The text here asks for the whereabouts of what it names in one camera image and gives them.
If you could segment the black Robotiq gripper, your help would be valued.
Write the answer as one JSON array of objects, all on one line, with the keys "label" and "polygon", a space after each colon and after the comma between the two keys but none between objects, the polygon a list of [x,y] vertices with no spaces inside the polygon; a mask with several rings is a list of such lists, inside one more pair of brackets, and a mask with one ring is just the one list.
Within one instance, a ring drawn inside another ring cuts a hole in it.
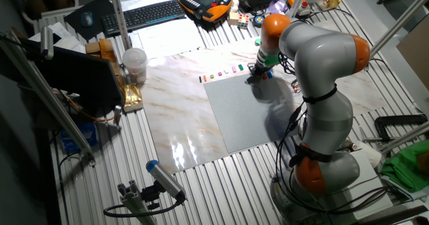
[{"label": "black Robotiq gripper", "polygon": [[270,71],[270,67],[265,66],[259,61],[256,61],[256,63],[251,66],[250,76],[252,79],[263,80],[263,75],[268,71]]}]

